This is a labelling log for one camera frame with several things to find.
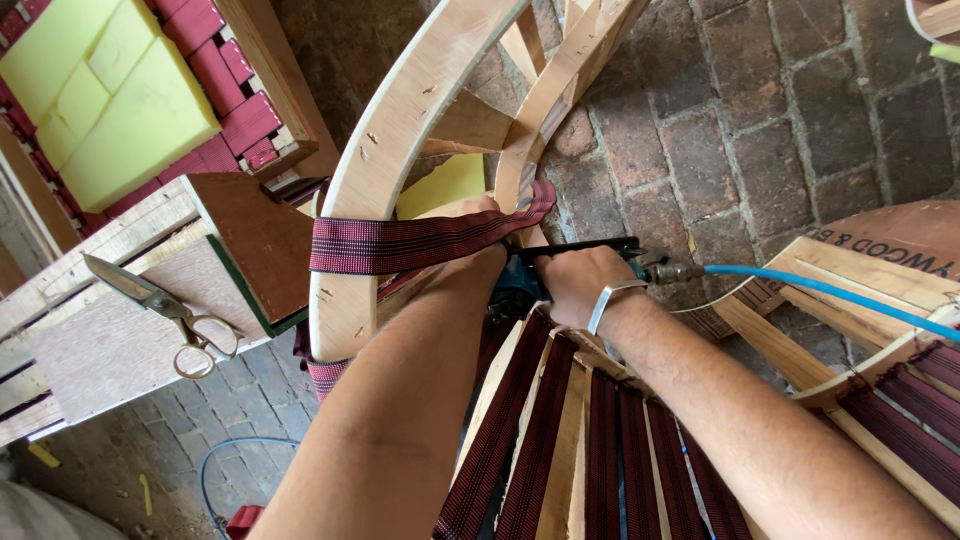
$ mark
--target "blue cable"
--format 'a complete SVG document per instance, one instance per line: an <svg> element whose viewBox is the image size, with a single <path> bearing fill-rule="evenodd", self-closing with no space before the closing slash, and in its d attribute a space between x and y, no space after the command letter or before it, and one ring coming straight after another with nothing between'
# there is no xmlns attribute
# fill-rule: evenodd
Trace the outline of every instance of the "blue cable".
<svg viewBox="0 0 960 540"><path fill-rule="evenodd" d="M213 506L210 505L210 498L206 495L206 484L204 484L204 473L206 472L206 461L210 459L210 456L213 455L213 453L218 448L223 448L225 446L236 444L236 443L248 443L248 442L280 443L280 444L292 446L294 448L300 445L299 442L291 441L289 439L274 439L273 437L240 437L238 439L230 439L229 441L218 443L214 445L213 448L206 451L206 454L204 454L204 460L200 462L200 471L198 472L198 474L200 475L200 493L204 496L204 504L206 504L206 513L210 515L210 521L213 522L213 526L217 528L217 532L219 532L220 535L224 537L224 540L230 540L230 539L227 536L227 532L224 530L224 528L220 527L220 522L217 521L217 516L214 515L213 513Z"/></svg>
<svg viewBox="0 0 960 540"><path fill-rule="evenodd" d="M877 313L882 313L884 315L894 317L895 319L900 319L909 325L922 328L926 331L932 331L933 333L942 335L943 337L952 339L953 341L960 342L960 331L956 331L944 325L938 325L937 323L928 321L923 317L918 317L913 313L907 313L902 309L887 306L886 304L882 304L876 300L872 300L865 296L860 296L855 292L850 292L849 290L844 290L828 283L818 282L817 280L812 280L811 278L803 278L801 276L797 276L796 274L781 272L779 270L770 270L769 268L755 268L754 266L736 266L726 264L711 264L709 266L705 266L704 271L706 271L708 274L737 274L741 276L769 278L771 280L787 282L791 285L799 285L808 289L826 292L827 294L833 295L841 300L853 302L854 304L863 306L867 309L872 309Z"/></svg>

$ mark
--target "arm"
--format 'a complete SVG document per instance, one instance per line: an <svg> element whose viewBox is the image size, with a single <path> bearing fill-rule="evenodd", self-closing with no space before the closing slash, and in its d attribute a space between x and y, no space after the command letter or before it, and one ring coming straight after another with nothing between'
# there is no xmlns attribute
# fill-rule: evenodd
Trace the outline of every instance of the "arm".
<svg viewBox="0 0 960 540"><path fill-rule="evenodd" d="M603 247L540 258L551 317L585 328L611 282L635 279ZM677 414L771 538L950 538L863 453L657 306L615 293L597 333Z"/></svg>
<svg viewBox="0 0 960 540"><path fill-rule="evenodd" d="M497 244L448 263L377 334L324 402L251 540L430 537L505 262Z"/></svg>

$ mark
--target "brick floor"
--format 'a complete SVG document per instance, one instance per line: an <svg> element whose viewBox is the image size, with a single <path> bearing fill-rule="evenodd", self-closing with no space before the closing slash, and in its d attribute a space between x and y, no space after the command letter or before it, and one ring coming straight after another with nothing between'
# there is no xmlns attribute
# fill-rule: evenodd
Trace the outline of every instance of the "brick floor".
<svg viewBox="0 0 960 540"><path fill-rule="evenodd" d="M272 3L343 148L437 0ZM533 5L549 57L564 2ZM899 0L654 0L547 147L538 174L561 196L548 235L631 233L679 260L759 264L858 211L955 198L960 66L930 59L926 48ZM467 88L515 113L529 84L493 49ZM442 161L415 170L422 176ZM653 294L695 307L733 286L710 279ZM771 321L835 371L864 357L793 307ZM26 455L23 472L127 533L142 525L155 537L212 538L195 477L206 450L250 434L299 439L317 412L291 346L288 333L199 384L182 380L64 430L47 441L63 468ZM784 388L741 338L721 346ZM291 456L263 445L219 451L208 470L215 509L269 500ZM141 473L154 494L149 519Z"/></svg>

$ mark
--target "brass scissor handle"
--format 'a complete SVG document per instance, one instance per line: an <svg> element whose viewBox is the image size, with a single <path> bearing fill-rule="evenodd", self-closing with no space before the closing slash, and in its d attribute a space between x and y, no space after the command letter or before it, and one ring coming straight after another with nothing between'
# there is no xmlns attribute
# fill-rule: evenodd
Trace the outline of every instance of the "brass scissor handle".
<svg viewBox="0 0 960 540"><path fill-rule="evenodd" d="M174 371L177 372L177 375L180 375L186 379L195 380L202 379L213 373L213 368L216 365L216 359L213 357L213 354L206 349L207 347L213 349L214 353L216 353L218 356L222 356L226 359L236 356L237 349L240 346L240 338L243 337L243 334L237 331L231 325L227 324L227 322L220 317L216 317L214 315L193 315L191 313L186 319L176 318L172 319L172 321L174 325L180 329L180 333L183 335L183 345L180 346L180 349L177 350L177 353L174 355ZM200 321L210 321L228 331L233 337L233 350L230 352L224 351L210 338L197 331L195 325ZM204 368L195 373L186 373L185 371L181 370L178 362L180 360L180 355L184 351L192 351L194 354L199 354L204 359Z"/></svg>

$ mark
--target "pneumatic staple gun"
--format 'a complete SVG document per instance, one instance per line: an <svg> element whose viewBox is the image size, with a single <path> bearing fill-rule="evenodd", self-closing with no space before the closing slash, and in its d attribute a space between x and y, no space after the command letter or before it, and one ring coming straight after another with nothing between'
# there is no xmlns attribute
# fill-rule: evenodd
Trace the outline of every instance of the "pneumatic staple gun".
<svg viewBox="0 0 960 540"><path fill-rule="evenodd" d="M527 313L539 301L550 301L550 293L540 283L534 271L534 259L539 256L553 257L568 251L584 250L597 246L612 247L633 268L638 280L655 284L688 282L704 275L703 266L681 266L670 262L662 250L640 247L636 236L592 240L556 246L542 246L514 250L509 254L507 265L493 287L487 306L494 322L526 319Z"/></svg>

